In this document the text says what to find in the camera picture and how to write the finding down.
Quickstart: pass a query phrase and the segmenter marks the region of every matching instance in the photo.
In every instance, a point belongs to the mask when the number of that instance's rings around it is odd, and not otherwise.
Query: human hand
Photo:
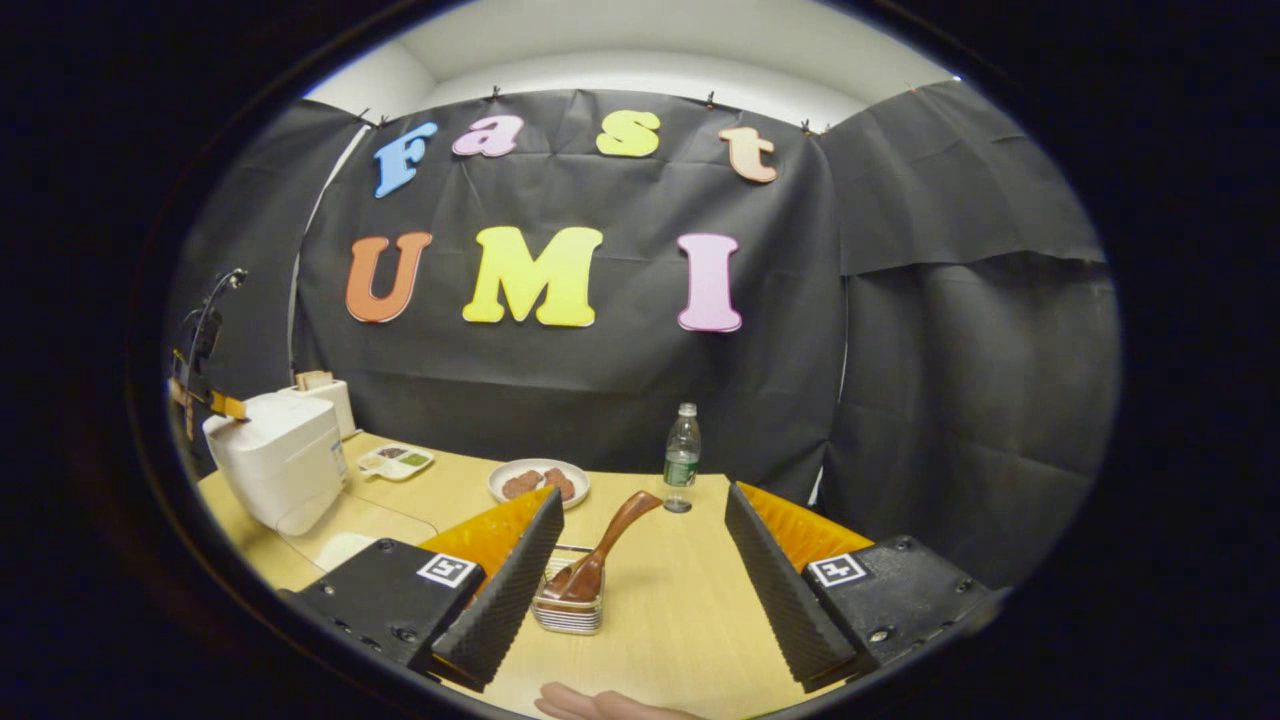
[[[645,705],[613,691],[585,696],[561,683],[543,685],[543,697],[534,701],[534,707],[559,720],[704,720],[681,710]]]

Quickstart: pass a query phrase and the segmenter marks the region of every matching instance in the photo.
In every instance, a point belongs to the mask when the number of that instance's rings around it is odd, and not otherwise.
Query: table surface
[[[202,479],[200,492],[244,560],[270,585],[292,591],[372,538],[417,544],[495,505],[485,483],[500,464],[493,460],[426,448],[434,462],[408,479],[362,473],[356,459],[388,442],[396,441],[369,433],[343,442],[347,488],[305,536],[287,538],[257,523],[220,471]],[[594,547],[636,491],[666,496],[660,475],[588,477],[586,498],[564,511],[561,544]],[[552,633],[526,614],[498,676],[483,693],[444,685],[531,717],[547,717],[534,698],[544,683],[558,680],[588,694],[617,691],[712,719],[762,715],[840,687],[806,694],[791,679],[724,528],[728,479],[699,475],[686,496],[691,511],[653,510],[609,552],[599,633]]]

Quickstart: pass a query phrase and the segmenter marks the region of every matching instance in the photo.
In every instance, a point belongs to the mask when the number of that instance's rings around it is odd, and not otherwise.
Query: plastic bottle
[[[667,436],[667,465],[662,479],[672,489],[663,507],[672,512],[689,512],[692,503],[685,497],[685,489],[694,484],[698,477],[698,459],[703,454],[703,433],[698,429],[698,406],[692,402],[680,404],[680,415]]]

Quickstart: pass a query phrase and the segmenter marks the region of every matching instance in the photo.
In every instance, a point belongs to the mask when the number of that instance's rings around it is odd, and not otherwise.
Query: orange letter u
[[[399,236],[396,247],[401,251],[396,266],[396,284],[387,297],[374,297],[374,269],[378,258],[390,245],[385,237],[366,237],[351,246],[351,274],[347,275],[347,311],[362,323],[385,323],[408,306],[417,279],[417,259],[422,249],[431,245],[431,233],[411,232]]]

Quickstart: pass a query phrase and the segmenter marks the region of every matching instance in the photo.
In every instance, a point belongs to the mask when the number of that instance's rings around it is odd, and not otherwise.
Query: wooden spatula
[[[613,515],[613,520],[609,521],[609,527],[604,530],[604,537],[600,538],[595,550],[556,573],[539,597],[566,602],[591,602],[595,600],[600,594],[600,573],[604,570],[604,557],[609,553],[609,548],[618,542],[618,537],[631,523],[659,505],[662,505],[662,500],[645,491],[627,498]]]

